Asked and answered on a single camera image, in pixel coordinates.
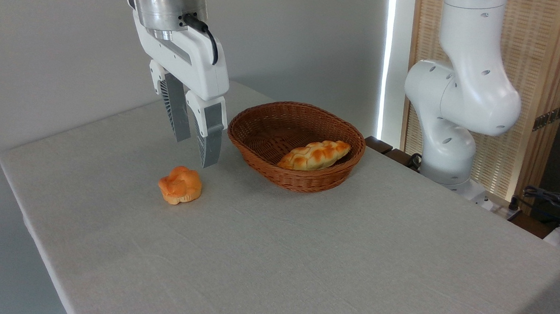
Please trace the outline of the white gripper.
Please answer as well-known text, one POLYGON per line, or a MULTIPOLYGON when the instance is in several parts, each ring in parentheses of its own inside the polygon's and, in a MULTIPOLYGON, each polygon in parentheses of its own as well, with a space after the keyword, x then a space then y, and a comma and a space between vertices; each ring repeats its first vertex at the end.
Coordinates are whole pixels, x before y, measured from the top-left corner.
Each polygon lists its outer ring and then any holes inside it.
POLYGON ((193 28, 173 31, 170 40, 158 39, 132 11, 149 63, 155 93, 161 95, 176 141, 191 137, 187 105, 193 111, 203 168, 219 160, 223 131, 228 127, 226 101, 230 82, 219 40, 215 65, 211 40, 193 28), (184 94, 184 85, 189 88, 184 94))

